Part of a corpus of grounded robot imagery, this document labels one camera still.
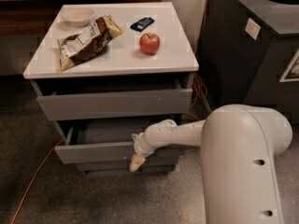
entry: black countertop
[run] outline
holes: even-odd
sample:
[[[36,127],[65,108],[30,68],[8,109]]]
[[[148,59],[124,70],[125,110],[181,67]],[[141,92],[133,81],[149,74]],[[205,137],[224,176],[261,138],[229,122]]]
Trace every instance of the black countertop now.
[[[299,5],[280,4],[268,0],[237,1],[269,26],[277,36],[299,36]]]

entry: concrete floor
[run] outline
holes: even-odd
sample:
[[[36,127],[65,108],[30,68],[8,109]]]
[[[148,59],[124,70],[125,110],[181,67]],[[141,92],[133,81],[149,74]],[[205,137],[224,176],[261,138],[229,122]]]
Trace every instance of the concrete floor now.
[[[0,223],[10,223],[37,167],[61,138],[21,77],[0,77],[0,96]],[[293,130],[292,145],[276,162],[286,224],[299,219],[299,127]],[[168,174],[92,177],[53,153],[15,223],[204,224],[200,150],[188,149]]]

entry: small black object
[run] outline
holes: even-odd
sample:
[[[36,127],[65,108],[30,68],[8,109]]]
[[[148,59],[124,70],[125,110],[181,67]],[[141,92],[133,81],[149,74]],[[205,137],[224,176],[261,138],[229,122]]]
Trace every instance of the small black object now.
[[[138,32],[142,32],[144,29],[146,29],[148,26],[150,26],[154,22],[155,22],[155,20],[153,18],[143,18],[143,19],[140,19],[139,21],[135,22],[134,24],[132,24],[131,28]]]

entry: white tabletop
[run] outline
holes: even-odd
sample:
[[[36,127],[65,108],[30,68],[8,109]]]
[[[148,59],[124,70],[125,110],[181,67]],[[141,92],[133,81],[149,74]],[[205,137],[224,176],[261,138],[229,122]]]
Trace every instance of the white tabletop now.
[[[69,7],[90,8],[95,12],[95,19],[110,14],[125,32],[111,40],[103,54],[62,72],[57,39],[79,34],[84,29],[68,26],[63,21],[62,10]],[[98,77],[191,72],[198,69],[172,3],[67,5],[62,10],[23,73],[25,78]],[[130,28],[132,23],[144,17],[152,17],[155,23],[142,33]],[[139,38],[146,32],[153,32],[161,38],[161,46],[153,56],[143,54],[139,48]]]

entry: snack bag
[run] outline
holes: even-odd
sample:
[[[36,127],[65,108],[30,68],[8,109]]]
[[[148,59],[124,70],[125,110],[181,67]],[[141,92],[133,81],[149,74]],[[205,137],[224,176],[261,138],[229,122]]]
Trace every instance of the snack bag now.
[[[103,16],[88,25],[81,34],[59,39],[62,71],[90,60],[113,38],[123,34],[111,16]]]

